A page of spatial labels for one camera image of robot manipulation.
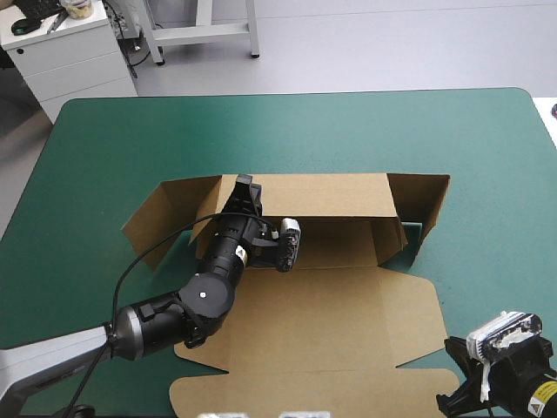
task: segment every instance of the gray floor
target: gray floor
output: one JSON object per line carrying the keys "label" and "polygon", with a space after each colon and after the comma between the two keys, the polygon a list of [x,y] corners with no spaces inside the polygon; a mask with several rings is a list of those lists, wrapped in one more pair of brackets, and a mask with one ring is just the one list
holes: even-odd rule
{"label": "gray floor", "polygon": [[[192,0],[152,0],[165,27]],[[261,58],[246,42],[168,47],[138,66],[139,95],[520,87],[557,97],[557,0],[256,0]],[[241,20],[244,0],[215,0]],[[139,51],[132,61],[145,54]],[[50,132],[15,70],[0,71],[0,235]]]}

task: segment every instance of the white table frame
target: white table frame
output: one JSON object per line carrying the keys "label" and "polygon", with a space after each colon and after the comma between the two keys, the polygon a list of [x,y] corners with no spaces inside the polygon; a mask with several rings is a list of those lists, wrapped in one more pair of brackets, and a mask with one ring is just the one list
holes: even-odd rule
{"label": "white table frame", "polygon": [[139,22],[151,57],[163,65],[162,48],[169,45],[206,44],[210,42],[249,39],[252,57],[259,57],[258,23],[254,0],[245,0],[246,24],[212,24],[212,0],[198,0],[195,26],[159,29],[155,25],[148,0],[136,0]]}

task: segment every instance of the green tabletop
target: green tabletop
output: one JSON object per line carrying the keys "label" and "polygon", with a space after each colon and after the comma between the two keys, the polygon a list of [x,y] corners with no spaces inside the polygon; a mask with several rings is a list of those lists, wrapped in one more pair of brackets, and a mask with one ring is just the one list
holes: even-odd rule
{"label": "green tabletop", "polygon": [[[519,309],[557,340],[557,153],[527,93],[496,89],[69,102],[0,243],[0,346],[108,320],[134,256],[120,231],[134,209],[161,180],[222,172],[451,174],[413,265],[388,266],[435,284],[450,334]],[[181,239],[156,274],[138,266],[122,302],[179,287],[194,268]],[[114,360],[80,401],[101,415],[171,415],[170,384],[201,371],[171,349]],[[76,385],[24,411],[52,413]]]}

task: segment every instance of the cardboard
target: cardboard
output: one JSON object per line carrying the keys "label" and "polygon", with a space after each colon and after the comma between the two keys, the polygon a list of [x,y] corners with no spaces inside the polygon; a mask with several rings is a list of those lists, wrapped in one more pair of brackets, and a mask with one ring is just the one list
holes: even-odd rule
{"label": "cardboard", "polygon": [[[139,253],[184,223],[219,212],[236,175],[161,183],[124,226]],[[299,260],[284,274],[248,269],[223,327],[182,358],[229,371],[171,386],[178,417],[286,410],[344,416],[437,415],[447,370],[397,369],[443,348],[445,327],[431,282],[379,265],[406,244],[402,222],[438,218],[449,178],[416,174],[259,174],[264,215],[298,219]],[[198,254],[211,223],[195,227]],[[147,263],[156,268],[170,246]]]}

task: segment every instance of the black robotic arm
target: black robotic arm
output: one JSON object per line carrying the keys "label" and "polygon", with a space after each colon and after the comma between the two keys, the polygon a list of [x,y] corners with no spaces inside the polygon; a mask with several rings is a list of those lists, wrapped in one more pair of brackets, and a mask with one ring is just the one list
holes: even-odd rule
{"label": "black robotic arm", "polygon": [[[112,357],[134,361],[180,341],[188,348],[202,345],[232,309],[247,266],[287,272],[296,261],[298,222],[283,219],[277,231],[261,218],[260,197],[260,185],[250,176],[238,176],[198,272],[180,289],[123,307],[99,327],[0,350],[0,416],[17,417],[28,396],[92,362]],[[83,418],[91,413],[71,412]]]}
{"label": "black robotic arm", "polygon": [[438,394],[447,418],[502,407],[517,418],[557,417],[557,373],[551,341],[541,336],[541,319],[509,312],[472,331],[445,340],[447,353],[466,380],[450,395]]}

